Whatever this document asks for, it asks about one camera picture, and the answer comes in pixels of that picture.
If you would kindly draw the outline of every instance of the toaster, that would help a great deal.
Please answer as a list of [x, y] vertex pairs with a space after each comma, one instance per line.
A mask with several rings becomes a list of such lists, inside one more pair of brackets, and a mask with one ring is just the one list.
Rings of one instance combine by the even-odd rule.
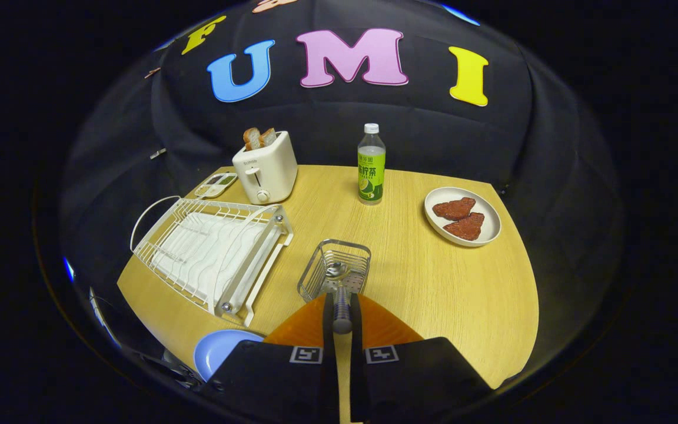
[[250, 203], [268, 204], [290, 196], [297, 178], [297, 160], [291, 147], [290, 133], [277, 131], [271, 145], [242, 150], [234, 155], [232, 164], [245, 188]]

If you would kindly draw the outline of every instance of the black cloth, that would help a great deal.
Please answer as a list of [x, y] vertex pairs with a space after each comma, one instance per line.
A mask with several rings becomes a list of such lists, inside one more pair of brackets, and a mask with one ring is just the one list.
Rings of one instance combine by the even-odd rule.
[[[183, 196], [231, 164], [245, 129], [289, 131], [300, 164], [354, 166], [363, 124], [376, 122], [388, 168], [480, 180], [504, 191], [540, 301], [528, 369], [548, 362], [592, 319], [619, 262], [623, 208], [597, 123], [540, 60], [496, 30], [428, 2], [299, 0], [260, 14], [247, 3], [222, 14], [226, 20], [185, 55], [188, 38], [181, 34], [137, 62], [76, 140], [59, 218], [76, 284], [130, 314], [116, 280], [131, 254], [135, 221], [159, 198]], [[299, 34], [330, 29], [353, 45], [369, 28], [404, 33], [398, 48], [409, 83], [366, 83], [366, 63], [351, 83], [327, 67], [332, 84], [300, 86], [306, 59]], [[234, 82], [245, 83], [252, 70], [243, 50], [267, 39], [275, 45], [266, 87], [240, 102], [216, 100], [207, 65], [235, 53]], [[487, 58], [486, 107], [450, 96], [457, 60], [449, 46]], [[151, 159], [161, 148], [166, 153]]]

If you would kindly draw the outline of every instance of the plastic bottle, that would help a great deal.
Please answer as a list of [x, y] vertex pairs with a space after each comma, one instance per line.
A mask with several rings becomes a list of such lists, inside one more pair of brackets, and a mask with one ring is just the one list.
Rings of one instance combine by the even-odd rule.
[[365, 124], [365, 137], [357, 146], [358, 196], [364, 204], [384, 198], [385, 145], [378, 124]]

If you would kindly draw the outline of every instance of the dish rack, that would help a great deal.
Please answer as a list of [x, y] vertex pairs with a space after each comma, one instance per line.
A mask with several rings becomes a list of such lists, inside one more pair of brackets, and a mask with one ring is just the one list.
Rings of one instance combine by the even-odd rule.
[[362, 293], [371, 269], [371, 250], [361, 244], [328, 238], [318, 243], [297, 284], [305, 302], [323, 292]]
[[[143, 216], [173, 198], [177, 201], [133, 248]], [[253, 301], [292, 238], [280, 204], [261, 207], [170, 196], [140, 215], [129, 249], [187, 300], [213, 316], [248, 327], [255, 316]], [[237, 314], [242, 306], [247, 309], [244, 319]]]

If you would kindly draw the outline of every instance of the wooden table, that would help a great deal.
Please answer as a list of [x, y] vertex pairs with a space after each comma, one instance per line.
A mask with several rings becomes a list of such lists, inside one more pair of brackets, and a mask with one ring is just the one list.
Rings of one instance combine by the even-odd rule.
[[[226, 171], [234, 169], [221, 167], [216, 173]], [[448, 338], [497, 388], [522, 370], [538, 331], [535, 277], [509, 212], [487, 183], [386, 172], [384, 200], [366, 206], [358, 201], [356, 167], [299, 166], [293, 193], [281, 202], [294, 238], [261, 288], [250, 330], [269, 334], [304, 305], [297, 283], [318, 242], [352, 241], [373, 255], [364, 294], [426, 339]], [[441, 186], [465, 188], [489, 201], [501, 217], [500, 236], [483, 247], [462, 247], [439, 236], [426, 220], [423, 200]], [[194, 198], [193, 191], [188, 198]], [[250, 203], [239, 180], [212, 200]], [[237, 327], [194, 306], [134, 256], [118, 285], [145, 327], [190, 367], [200, 339]], [[334, 340], [341, 422], [349, 422], [351, 334], [334, 335]]]

